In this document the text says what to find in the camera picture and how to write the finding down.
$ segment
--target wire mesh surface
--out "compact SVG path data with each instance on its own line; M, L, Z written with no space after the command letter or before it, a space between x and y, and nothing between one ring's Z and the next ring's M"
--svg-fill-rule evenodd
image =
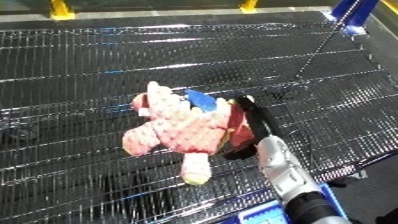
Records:
M254 96L284 133L299 130L286 140L319 182L397 149L393 77L339 32L314 54L331 30L292 21L0 31L0 223L214 222L273 197L256 158L217 154L213 178L192 187L179 154L128 156L121 137L144 122L129 103L152 80Z

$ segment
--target floor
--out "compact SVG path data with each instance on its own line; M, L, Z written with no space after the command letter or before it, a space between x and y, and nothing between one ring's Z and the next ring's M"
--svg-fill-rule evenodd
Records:
M163 8L190 8L192 6L198 7L203 2L206 2L209 8L233 8L240 1L238 0L219 0L219 1L131 1L131 0L70 0L71 5L81 11L91 11L97 9L117 10L120 7L126 9L140 9L147 8L148 10L163 9ZM0 0L0 11L41 11L48 10L46 0L32 1L32 0ZM383 38L385 41L368 42L372 53L378 61L388 70L398 74L398 64L391 63L391 61L398 61L398 41L385 30L382 26L376 25L377 21L372 19L370 21L373 25L370 26L370 31L373 34L370 38ZM347 188L336 188L335 193L340 200L343 208L347 214L355 219L362 221L364 224L373 224L377 216L383 216L398 207L398 156L392 157L388 160L372 165L366 169L369 178L349 184Z

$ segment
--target plush toy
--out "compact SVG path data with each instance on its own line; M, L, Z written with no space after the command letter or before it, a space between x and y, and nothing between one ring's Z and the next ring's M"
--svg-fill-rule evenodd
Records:
M187 184L201 185L211 177L209 156L227 141L245 147L252 143L253 134L243 111L232 101L194 90L186 94L179 96L169 87L150 82L147 92L131 104L148 121L124 134L123 148L136 157L160 144L183 153L181 177Z

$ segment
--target metal rack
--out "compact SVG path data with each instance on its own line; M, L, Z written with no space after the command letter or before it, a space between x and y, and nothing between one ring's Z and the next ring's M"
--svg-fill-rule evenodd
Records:
M287 140L319 182L396 150L395 78L341 32L314 53L333 24L320 13L295 16L257 24L0 31L0 102L8 124L0 129L0 223L212 223L273 197L256 158L216 155L212 180L193 187L178 176L181 155L165 148L126 155L122 134L142 123L129 103L151 80L176 92L253 95L286 134L310 133L310 142L300 134ZM307 17L313 22L300 22ZM9 138L3 130L21 120L37 133Z

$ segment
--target yellow post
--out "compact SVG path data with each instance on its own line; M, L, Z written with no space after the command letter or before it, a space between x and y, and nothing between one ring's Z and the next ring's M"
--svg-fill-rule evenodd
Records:
M72 20L75 19L75 13L66 5L65 0L51 0L53 20Z
M245 0L245 3L243 3L240 6L240 10L242 11L243 14L253 14L256 13L256 5L257 5L258 0Z
M382 0L382 2L390 8L395 14L398 15L398 4L392 2L391 0Z

